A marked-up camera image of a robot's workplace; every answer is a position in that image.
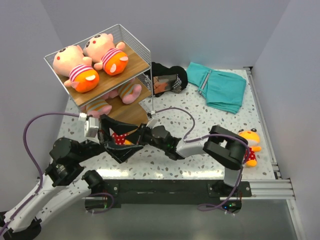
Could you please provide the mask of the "pink frog plush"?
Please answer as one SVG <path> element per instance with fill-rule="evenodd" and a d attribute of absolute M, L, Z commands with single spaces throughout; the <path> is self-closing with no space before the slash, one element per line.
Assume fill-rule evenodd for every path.
<path fill-rule="evenodd" d="M 139 83 L 134 83 L 134 78 L 107 92 L 102 96 L 103 99 L 113 99 L 120 97 L 126 105 L 133 103 L 141 94 L 142 86 Z"/>
<path fill-rule="evenodd" d="M 97 98 L 88 103 L 85 106 L 85 110 L 88 115 L 92 115 L 94 118 L 99 118 L 100 115 L 108 115 L 112 110 L 112 106 L 109 105 L 105 99 Z"/>

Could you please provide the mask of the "yellow frog plush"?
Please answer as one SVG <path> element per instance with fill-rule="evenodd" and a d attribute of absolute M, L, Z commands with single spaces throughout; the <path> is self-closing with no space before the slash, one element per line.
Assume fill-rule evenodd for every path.
<path fill-rule="evenodd" d="M 257 130 L 255 128 L 250 130 L 241 129 L 238 131 L 238 135 L 247 140 L 250 149 L 249 153 L 246 153 L 245 155 L 247 158 L 245 165 L 247 167 L 255 167 L 257 165 L 256 153 L 262 150 L 262 147 L 260 146 L 261 140 Z"/>
<path fill-rule="evenodd" d="M 132 145 L 133 143 L 127 140 L 127 136 L 127 133 L 118 135 L 115 132 L 111 135 L 116 145 Z"/>

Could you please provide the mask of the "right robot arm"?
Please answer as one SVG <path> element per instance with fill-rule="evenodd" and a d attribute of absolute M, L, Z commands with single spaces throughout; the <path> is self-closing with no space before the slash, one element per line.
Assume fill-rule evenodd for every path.
<path fill-rule="evenodd" d="M 250 151 L 249 143 L 221 126 L 213 126 L 205 136 L 183 140 L 172 136 L 163 125 L 149 127 L 142 124 L 126 140 L 132 144 L 153 146 L 175 161 L 208 154 L 224 166 L 223 181 L 212 186 L 215 193 L 233 197 L 241 190 L 243 162 Z"/>

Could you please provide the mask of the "large black-haired boy plush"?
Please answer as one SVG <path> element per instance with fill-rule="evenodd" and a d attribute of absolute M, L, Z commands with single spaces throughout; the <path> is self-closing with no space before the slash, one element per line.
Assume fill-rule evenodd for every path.
<path fill-rule="evenodd" d="M 100 33 L 85 44 L 83 54 L 92 59 L 96 71 L 103 70 L 114 76 L 121 74 L 128 64 L 129 57 L 123 51 L 125 47 L 122 41 L 115 45 L 111 33 Z"/>

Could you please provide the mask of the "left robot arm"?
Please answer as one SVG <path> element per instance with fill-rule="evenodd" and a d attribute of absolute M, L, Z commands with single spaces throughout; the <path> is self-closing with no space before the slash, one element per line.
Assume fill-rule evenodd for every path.
<path fill-rule="evenodd" d="M 55 141 L 50 151 L 51 162 L 40 171 L 39 182 L 15 207 L 0 214 L 1 236 L 6 240 L 33 240 L 58 213 L 81 198 L 104 194 L 104 180 L 96 170 L 86 170 L 81 163 L 108 153 L 119 163 L 125 162 L 142 145 L 117 145 L 111 133 L 127 134 L 137 125 L 114 120 L 107 115 L 94 118 L 78 113 L 84 122 L 83 142 L 66 137 Z"/>

